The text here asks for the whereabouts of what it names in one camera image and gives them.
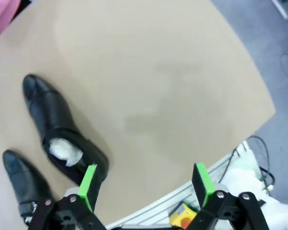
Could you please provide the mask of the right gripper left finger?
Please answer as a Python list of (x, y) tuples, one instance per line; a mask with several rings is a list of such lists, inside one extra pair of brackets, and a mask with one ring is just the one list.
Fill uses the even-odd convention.
[(31, 230), (105, 230), (94, 214), (102, 181), (97, 165), (90, 165), (75, 194), (59, 201), (42, 199), (33, 214)]

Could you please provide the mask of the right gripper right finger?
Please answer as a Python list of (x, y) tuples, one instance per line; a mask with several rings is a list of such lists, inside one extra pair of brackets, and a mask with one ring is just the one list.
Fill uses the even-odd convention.
[(219, 220), (227, 220), (233, 230), (269, 230), (255, 195), (216, 190), (203, 163), (194, 165), (192, 184), (200, 205), (192, 230), (214, 230)]

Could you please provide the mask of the black leather shoe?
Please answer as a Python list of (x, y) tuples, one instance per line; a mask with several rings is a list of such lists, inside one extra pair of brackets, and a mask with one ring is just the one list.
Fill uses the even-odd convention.
[(53, 198), (50, 186), (39, 170), (15, 151), (4, 151), (2, 160), (14, 189), (20, 216), (28, 225), (38, 202), (43, 198)]
[[(75, 184), (80, 185), (88, 166), (97, 165), (97, 171), (104, 181), (108, 175), (107, 156), (77, 128), (70, 108), (51, 84), (41, 77), (28, 74), (22, 83), (24, 101), (39, 132), (41, 146), (50, 162)], [(51, 141), (66, 140), (80, 151), (72, 163), (67, 158), (55, 156)]]

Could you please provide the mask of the yellow emergency stop box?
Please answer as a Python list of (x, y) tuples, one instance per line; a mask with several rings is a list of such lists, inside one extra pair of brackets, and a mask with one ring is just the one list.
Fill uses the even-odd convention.
[(182, 203), (169, 216), (171, 225), (187, 229), (191, 221), (196, 217), (197, 212), (190, 209), (186, 204)]

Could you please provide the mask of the person's pink hoodie torso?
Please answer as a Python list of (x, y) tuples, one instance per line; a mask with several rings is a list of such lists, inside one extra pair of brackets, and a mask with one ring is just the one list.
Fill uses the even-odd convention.
[(0, 0), (0, 34), (12, 21), (19, 5), (20, 0)]

